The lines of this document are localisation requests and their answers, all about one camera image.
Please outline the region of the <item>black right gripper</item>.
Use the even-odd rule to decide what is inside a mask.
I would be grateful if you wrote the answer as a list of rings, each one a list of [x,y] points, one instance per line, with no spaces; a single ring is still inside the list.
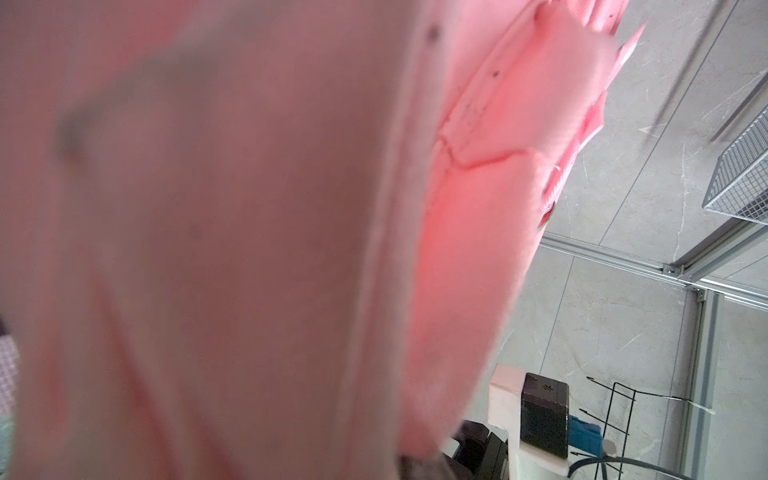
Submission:
[[[507,480],[508,443],[484,424],[465,420],[452,439],[458,443],[449,466],[457,479]]]

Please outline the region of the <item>pink school backpack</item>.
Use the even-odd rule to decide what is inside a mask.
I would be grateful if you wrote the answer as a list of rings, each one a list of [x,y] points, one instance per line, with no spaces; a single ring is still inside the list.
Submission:
[[[459,426],[623,1],[5,1],[9,479],[400,479]]]

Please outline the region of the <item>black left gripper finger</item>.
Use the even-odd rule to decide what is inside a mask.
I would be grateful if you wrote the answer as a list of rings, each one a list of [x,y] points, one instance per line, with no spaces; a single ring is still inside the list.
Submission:
[[[431,459],[398,459],[401,480],[473,480],[474,474],[464,465],[445,454]]]

